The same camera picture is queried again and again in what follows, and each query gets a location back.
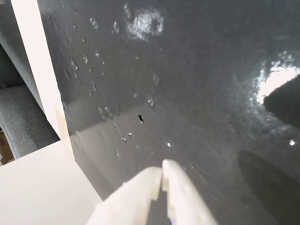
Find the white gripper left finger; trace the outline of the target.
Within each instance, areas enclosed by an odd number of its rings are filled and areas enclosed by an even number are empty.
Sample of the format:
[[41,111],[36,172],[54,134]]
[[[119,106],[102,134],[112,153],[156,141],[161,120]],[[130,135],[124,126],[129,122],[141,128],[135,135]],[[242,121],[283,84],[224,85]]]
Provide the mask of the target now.
[[152,201],[159,196],[162,168],[150,166],[124,182],[99,203],[88,225],[145,225]]

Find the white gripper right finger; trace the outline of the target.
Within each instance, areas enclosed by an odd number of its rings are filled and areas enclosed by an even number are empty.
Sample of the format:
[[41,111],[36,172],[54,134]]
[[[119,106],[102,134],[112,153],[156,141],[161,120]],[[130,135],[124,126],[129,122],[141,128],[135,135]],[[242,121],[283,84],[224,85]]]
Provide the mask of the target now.
[[191,179],[176,161],[163,160],[162,171],[162,190],[167,193],[167,216],[173,225],[217,224]]

